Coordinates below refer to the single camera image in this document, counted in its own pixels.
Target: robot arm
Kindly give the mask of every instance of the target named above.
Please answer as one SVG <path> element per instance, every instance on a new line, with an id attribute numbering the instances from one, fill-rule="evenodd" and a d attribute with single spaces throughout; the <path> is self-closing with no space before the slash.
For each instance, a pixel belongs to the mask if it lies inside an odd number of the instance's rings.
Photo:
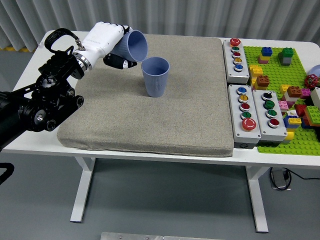
<path id="1" fill-rule="evenodd" d="M 65 28 L 51 33 L 44 45 L 54 55 L 39 68 L 36 82 L 13 92 L 0 92 L 0 152 L 25 131 L 53 131 L 83 105 L 84 98 L 76 95 L 67 81 L 69 76 L 81 79 L 99 58 L 118 69 L 137 65 L 110 53 L 130 31 L 129 26 L 98 22 L 82 43 Z M 63 35 L 73 37 L 78 49 L 53 50 L 52 45 Z M 31 98 L 24 97 L 30 92 Z"/>

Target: yellow button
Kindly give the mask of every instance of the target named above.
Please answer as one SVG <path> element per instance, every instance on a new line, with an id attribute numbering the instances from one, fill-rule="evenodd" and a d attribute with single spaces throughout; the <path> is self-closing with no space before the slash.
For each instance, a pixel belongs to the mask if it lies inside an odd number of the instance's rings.
<path id="1" fill-rule="evenodd" d="M 240 103 L 246 103 L 246 102 L 248 102 L 249 98 L 248 98 L 247 95 L 240 95 L 238 97 L 238 100 L 239 100 Z"/>

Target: ribbed cup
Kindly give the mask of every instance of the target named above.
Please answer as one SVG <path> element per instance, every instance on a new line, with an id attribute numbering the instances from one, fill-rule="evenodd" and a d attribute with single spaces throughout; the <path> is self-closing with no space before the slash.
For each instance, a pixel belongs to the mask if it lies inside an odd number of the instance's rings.
<path id="1" fill-rule="evenodd" d="M 146 92 L 150 97 L 161 97 L 166 89 L 170 64 L 162 57 L 150 57 L 143 61 L 142 74 Z"/>
<path id="2" fill-rule="evenodd" d="M 148 43 L 142 32 L 133 30 L 123 35 L 111 53 L 131 62 L 143 62 L 148 55 Z"/>

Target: green lego baseplate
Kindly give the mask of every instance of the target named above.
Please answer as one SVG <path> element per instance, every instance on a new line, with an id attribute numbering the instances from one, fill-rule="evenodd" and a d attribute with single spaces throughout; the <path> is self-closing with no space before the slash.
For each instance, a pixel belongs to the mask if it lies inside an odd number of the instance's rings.
<path id="1" fill-rule="evenodd" d="M 299 86 L 300 88 L 305 87 L 304 80 L 307 74 L 295 49 L 293 49 L 291 65 L 282 66 L 278 60 L 278 53 L 282 52 L 283 48 L 273 47 L 272 56 L 267 64 L 258 63 L 258 56 L 262 46 L 244 46 L 243 48 L 247 64 L 262 67 L 263 75 L 267 75 L 270 80 L 267 89 L 275 91 L 278 100 L 283 96 L 283 94 L 280 93 L 280 86 L 282 84 Z M 299 99 L 296 104 L 305 104 L 305 100 Z M 294 138 L 289 143 L 281 143 L 277 147 L 258 146 L 257 148 L 259 153 L 265 154 L 320 156 L 320 143 L 318 142 L 315 131 L 313 129 L 304 129 L 301 126 L 295 130 Z"/>

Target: table leg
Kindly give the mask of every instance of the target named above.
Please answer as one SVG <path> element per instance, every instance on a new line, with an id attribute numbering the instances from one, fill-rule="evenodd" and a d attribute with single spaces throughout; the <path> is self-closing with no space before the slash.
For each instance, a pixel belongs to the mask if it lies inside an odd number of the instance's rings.
<path id="1" fill-rule="evenodd" d="M 251 195 L 255 229 L 258 233 L 268 233 L 269 230 L 260 191 L 259 177 L 261 177 L 269 167 L 246 166 L 245 168 Z"/>
<path id="2" fill-rule="evenodd" d="M 76 193 L 70 222 L 81 223 L 86 206 L 87 195 L 90 187 L 91 177 L 94 171 L 96 159 L 94 157 L 78 157 L 75 159 L 82 167 L 82 175 Z"/>

